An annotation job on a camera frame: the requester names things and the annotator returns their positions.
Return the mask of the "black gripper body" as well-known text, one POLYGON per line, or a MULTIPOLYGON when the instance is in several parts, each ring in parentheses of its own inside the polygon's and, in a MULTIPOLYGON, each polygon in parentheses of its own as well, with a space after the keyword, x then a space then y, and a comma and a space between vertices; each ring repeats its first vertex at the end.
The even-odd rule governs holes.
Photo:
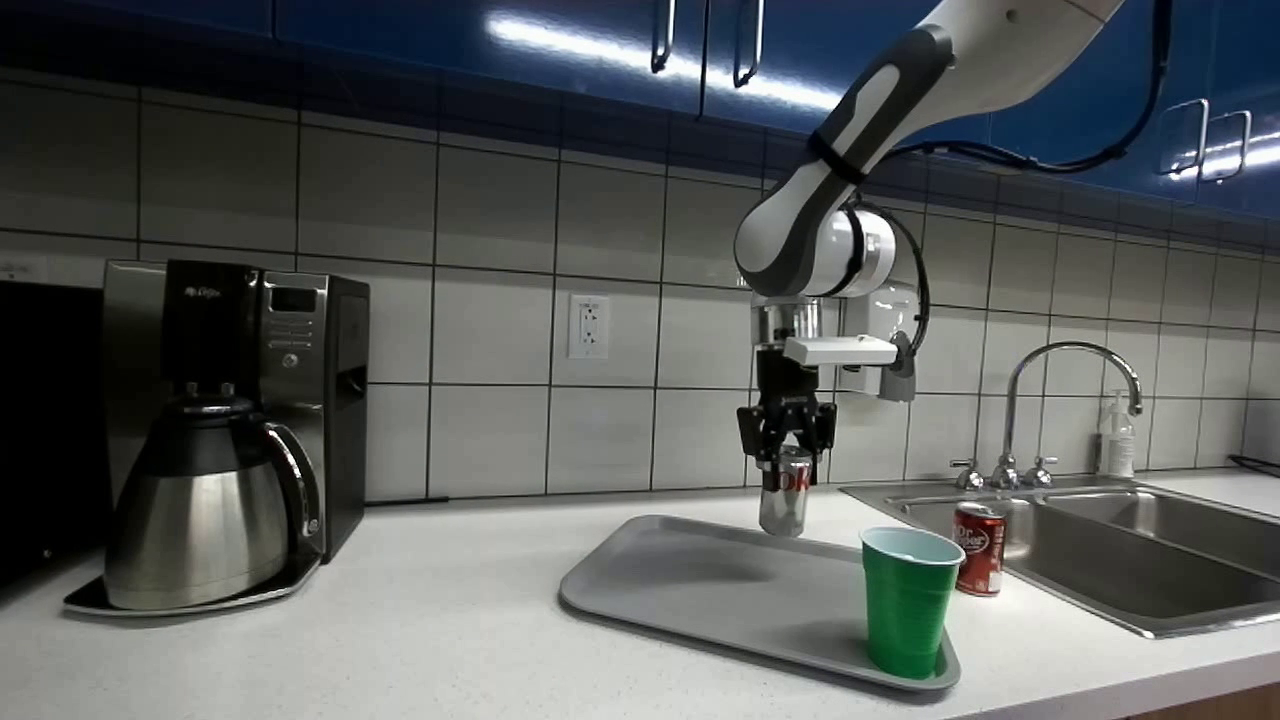
POLYGON ((834 407, 814 394, 821 374, 781 348, 754 351, 759 394, 736 411, 740 446, 746 456, 775 456, 788 437, 809 456, 821 456, 834 440, 834 407))

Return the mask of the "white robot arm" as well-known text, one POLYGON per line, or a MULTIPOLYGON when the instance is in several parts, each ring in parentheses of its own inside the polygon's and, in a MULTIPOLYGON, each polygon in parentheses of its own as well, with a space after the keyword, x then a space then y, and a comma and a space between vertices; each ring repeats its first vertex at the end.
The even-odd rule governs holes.
POLYGON ((768 493, 814 479, 834 407, 814 394, 822 368, 907 373, 927 335, 809 335, 811 301, 884 284, 897 229, 851 197, 907 135, 1017 106, 1068 71, 1122 0, 939 0, 887 44, 809 135, 803 159, 736 229, 736 266, 785 314, 754 338, 759 394, 736 411, 740 442, 768 493))

